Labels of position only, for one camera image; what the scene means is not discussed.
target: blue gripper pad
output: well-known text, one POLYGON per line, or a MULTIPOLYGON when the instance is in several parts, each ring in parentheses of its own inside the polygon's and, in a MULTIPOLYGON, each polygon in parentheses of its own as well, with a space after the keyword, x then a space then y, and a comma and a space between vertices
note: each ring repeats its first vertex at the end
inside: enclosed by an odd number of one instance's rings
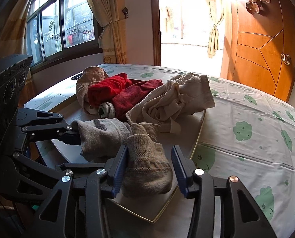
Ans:
POLYGON ((119 164, 117 165, 117 168, 115 171, 115 175, 113 177, 113 187, 112 187, 111 194, 114 198, 117 196, 117 194, 120 192, 120 189, 121 189, 123 176, 126 169, 127 154, 128 154, 128 148, 124 147, 123 153, 119 160, 119 164))
POLYGON ((178 151, 175 146, 172 147, 171 159, 172 159, 172 164, 173 164, 175 175, 178 182, 178 187, 180 188, 180 192, 186 198, 189 193, 188 185, 187 185, 187 177, 186 177, 186 173, 183 168, 183 165, 181 163, 180 157, 178 155, 178 151))

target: red sock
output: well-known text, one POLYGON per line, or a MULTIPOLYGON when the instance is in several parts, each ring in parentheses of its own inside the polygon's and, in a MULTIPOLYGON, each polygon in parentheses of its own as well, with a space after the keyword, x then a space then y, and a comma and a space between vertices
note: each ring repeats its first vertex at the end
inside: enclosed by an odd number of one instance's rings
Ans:
POLYGON ((121 91, 111 100, 115 107, 115 118, 126 121, 126 113, 162 84, 162 80, 140 81, 121 91))
POLYGON ((120 73, 92 85, 88 88, 89 104, 98 107, 101 103, 110 101, 122 90, 132 85, 127 74, 120 73))

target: yellow curtain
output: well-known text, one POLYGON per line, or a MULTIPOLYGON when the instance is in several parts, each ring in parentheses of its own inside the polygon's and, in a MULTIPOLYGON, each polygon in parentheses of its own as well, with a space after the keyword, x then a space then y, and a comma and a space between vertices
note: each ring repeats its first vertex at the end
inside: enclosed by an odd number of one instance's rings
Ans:
POLYGON ((126 63, 124 0, 87 0, 97 22, 103 27, 99 45, 104 63, 126 63))
MULTIPOLYGON (((0 59, 12 54, 26 54, 26 21, 31 2, 32 0, 18 0, 7 18, 0 37, 0 59)), ((35 95, 35 86, 29 70, 19 98, 19 106, 23 106, 35 95)))
POLYGON ((223 6, 223 0, 220 0, 220 17, 218 18, 216 0, 206 0, 206 3, 209 6, 210 18, 213 22, 213 27, 209 35, 207 53, 209 58, 213 58, 214 55, 216 54, 216 50, 219 49, 219 40, 218 40, 219 32, 217 30, 217 26, 224 19, 224 6, 223 6))

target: doorway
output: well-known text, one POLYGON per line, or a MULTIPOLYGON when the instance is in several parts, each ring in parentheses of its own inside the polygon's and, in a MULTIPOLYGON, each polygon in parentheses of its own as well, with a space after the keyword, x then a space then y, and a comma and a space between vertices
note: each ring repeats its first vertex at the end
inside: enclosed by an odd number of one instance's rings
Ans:
MULTIPOLYGON (((217 11, 221 9, 217 1, 217 11)), ((159 0, 161 65, 194 73, 220 76, 225 20, 218 26, 219 49, 208 57, 213 22, 206 0, 159 0)))

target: curtain tieback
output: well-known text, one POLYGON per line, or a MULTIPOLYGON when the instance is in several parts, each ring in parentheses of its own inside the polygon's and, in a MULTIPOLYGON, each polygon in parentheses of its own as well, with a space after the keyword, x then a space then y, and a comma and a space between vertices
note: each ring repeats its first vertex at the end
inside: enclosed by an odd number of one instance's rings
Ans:
POLYGON ((121 20, 125 20, 125 19, 127 19, 127 18, 123 18, 123 19, 120 19, 120 20, 115 20, 115 21, 109 22, 107 25, 103 26, 102 33, 101 33, 100 37, 98 38, 99 48, 102 48, 102 47, 101 47, 101 39, 102 39, 102 35, 103 35, 103 33, 104 33, 106 27, 108 27, 108 26, 109 26, 110 24, 112 24, 112 23, 115 23, 115 22, 118 22, 118 21, 121 21, 121 20))

